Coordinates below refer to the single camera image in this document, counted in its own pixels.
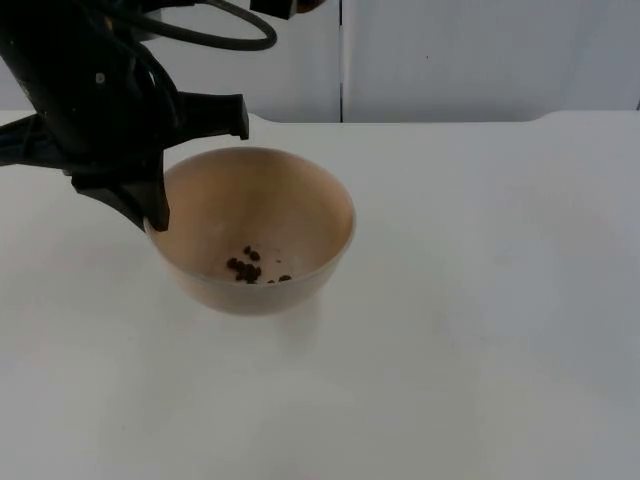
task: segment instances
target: wire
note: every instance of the wire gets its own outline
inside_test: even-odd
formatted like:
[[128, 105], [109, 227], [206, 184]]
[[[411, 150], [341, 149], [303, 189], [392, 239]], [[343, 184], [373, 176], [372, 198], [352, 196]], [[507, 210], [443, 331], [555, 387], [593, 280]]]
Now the wire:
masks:
[[121, 23], [125, 23], [139, 30], [155, 33], [167, 38], [173, 38], [182, 42], [194, 43], [196, 45], [204, 45], [205, 47], [221, 48], [223, 50], [235, 51], [259, 51], [267, 50], [273, 47], [278, 41], [278, 34], [271, 25], [262, 20], [253, 13], [244, 10], [225, 0], [201, 0], [198, 3], [210, 5], [212, 7], [224, 10], [231, 15], [238, 17], [265, 34], [265, 38], [259, 39], [241, 39], [220, 37], [207, 33], [195, 32], [175, 25], [159, 22], [151, 18], [147, 18], [139, 13], [130, 12], [122, 8], [117, 8], [105, 3], [103, 0], [75, 0], [84, 7], [97, 10], [100, 13], [111, 17]]

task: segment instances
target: robotic arm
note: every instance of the robotic arm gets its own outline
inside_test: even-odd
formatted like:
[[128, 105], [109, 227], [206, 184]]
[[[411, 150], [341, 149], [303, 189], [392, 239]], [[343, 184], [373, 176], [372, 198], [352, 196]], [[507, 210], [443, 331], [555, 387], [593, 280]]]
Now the robotic arm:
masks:
[[[253, 0], [288, 18], [322, 2]], [[209, 3], [251, 22], [265, 39], [191, 32], [144, 17], [159, 8]], [[163, 152], [205, 136], [248, 138], [242, 95], [179, 92], [134, 28], [201, 45], [262, 50], [275, 31], [222, 0], [13, 0], [0, 2], [0, 54], [36, 114], [0, 128], [0, 165], [63, 170], [78, 193], [124, 214], [139, 228], [169, 225]]]

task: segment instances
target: white tabletop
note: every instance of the white tabletop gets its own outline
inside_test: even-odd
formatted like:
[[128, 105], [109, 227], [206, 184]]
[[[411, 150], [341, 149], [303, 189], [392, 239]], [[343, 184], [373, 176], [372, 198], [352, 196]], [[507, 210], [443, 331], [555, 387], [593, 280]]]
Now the white tabletop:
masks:
[[251, 122], [358, 211], [273, 317], [191, 301], [59, 172], [0, 170], [2, 478], [637, 478], [640, 115]]

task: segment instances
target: beige bowl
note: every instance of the beige bowl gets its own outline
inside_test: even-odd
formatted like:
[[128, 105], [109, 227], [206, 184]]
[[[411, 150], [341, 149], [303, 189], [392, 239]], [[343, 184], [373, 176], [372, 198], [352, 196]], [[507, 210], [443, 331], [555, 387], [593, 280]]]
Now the beige bowl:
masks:
[[[169, 230], [145, 230], [182, 288], [216, 310], [265, 314], [313, 295], [353, 236], [349, 194], [326, 170], [264, 148], [203, 153], [165, 174]], [[227, 260], [261, 259], [255, 285], [236, 282]], [[278, 282], [283, 275], [293, 279]]]

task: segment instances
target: bowl rim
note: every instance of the bowl rim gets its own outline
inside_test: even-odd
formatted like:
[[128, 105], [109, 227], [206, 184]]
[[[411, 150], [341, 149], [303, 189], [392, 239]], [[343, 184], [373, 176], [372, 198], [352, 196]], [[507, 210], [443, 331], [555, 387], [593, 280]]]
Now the bowl rim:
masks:
[[304, 275], [300, 276], [300, 277], [294, 277], [291, 280], [287, 281], [287, 282], [275, 282], [275, 283], [256, 283], [256, 284], [245, 284], [245, 283], [240, 283], [240, 282], [231, 282], [231, 281], [227, 281], [227, 280], [220, 280], [218, 278], [213, 278], [213, 277], [209, 277], [207, 275], [203, 275], [201, 273], [196, 273], [190, 270], [185, 270], [181, 267], [179, 267], [178, 265], [176, 265], [167, 255], [165, 255], [164, 252], [162, 252], [160, 250], [160, 248], [158, 247], [158, 245], [156, 244], [156, 242], [154, 241], [153, 237], [151, 236], [151, 234], [149, 233], [150, 231], [154, 231], [157, 233], [157, 231], [151, 226], [151, 223], [149, 222], [148, 218], [145, 217], [143, 219], [143, 227], [144, 227], [144, 233], [145, 236], [149, 239], [149, 241], [151, 242], [151, 244], [153, 245], [154, 249], [156, 250], [156, 252], [158, 252], [158, 254], [162, 257], [162, 259], [167, 262], [169, 265], [171, 265], [173, 268], [175, 268], [177, 271], [179, 271], [180, 273], [193, 278], [194, 280], [197, 280], [199, 282], [203, 282], [203, 283], [207, 283], [207, 284], [213, 284], [213, 285], [220, 285], [223, 287], [231, 287], [231, 288], [276, 288], [276, 287], [283, 287], [286, 285], [293, 285], [296, 284], [298, 282], [303, 282], [308, 278], [311, 277], [315, 277], [318, 274], [322, 273], [325, 270], [328, 270], [329, 268], [333, 267], [335, 264], [337, 264], [340, 259], [342, 258], [342, 256], [344, 255], [344, 253], [349, 249], [349, 247], [351, 246], [351, 243], [353, 242], [353, 238], [355, 236], [355, 232], [356, 232], [356, 223], [357, 223], [357, 216], [356, 216], [356, 209], [355, 209], [355, 204], [353, 203], [353, 199], [351, 198], [351, 195], [349, 194], [349, 191], [347, 190], [347, 188], [344, 186], [344, 184], [340, 181], [340, 179], [338, 177], [336, 177], [333, 173], [331, 173], [329, 170], [327, 170], [326, 168], [324, 168], [321, 165], [318, 165], [315, 162], [312, 162], [311, 160], [307, 160], [306, 158], [295, 154], [295, 153], [291, 153], [291, 152], [287, 152], [285, 150], [280, 150], [277, 148], [268, 148], [268, 147], [259, 147], [259, 146], [246, 146], [246, 147], [226, 147], [226, 148], [216, 148], [213, 150], [207, 150], [204, 152], [200, 152], [197, 153], [195, 155], [191, 155], [189, 157], [186, 157], [183, 160], [180, 160], [178, 163], [176, 163], [175, 165], [171, 166], [169, 169], [167, 169], [164, 172], [164, 177], [166, 178], [167, 175], [169, 175], [171, 172], [177, 170], [178, 168], [180, 168], [181, 166], [183, 166], [183, 164], [185, 162], [189, 162], [189, 161], [195, 161], [197, 160], [199, 157], [203, 157], [206, 155], [211, 155], [214, 153], [226, 153], [226, 152], [231, 152], [234, 150], [257, 150], [257, 151], [262, 151], [262, 152], [274, 152], [274, 153], [279, 153], [279, 154], [284, 154], [287, 155], [289, 157], [294, 157], [296, 160], [307, 163], [319, 170], [321, 170], [323, 173], [325, 173], [326, 175], [328, 175], [330, 178], [332, 178], [336, 184], [342, 189], [343, 193], [346, 196], [346, 199], [349, 203], [349, 207], [351, 208], [351, 230], [349, 231], [349, 236], [347, 238], [347, 240], [344, 242], [344, 245], [342, 246], [342, 248], [340, 248], [340, 250], [333, 256], [331, 257], [331, 259], [329, 261], [327, 261], [326, 263], [324, 263], [322, 266], [316, 268], [315, 270], [312, 270], [308, 273], [305, 273]]

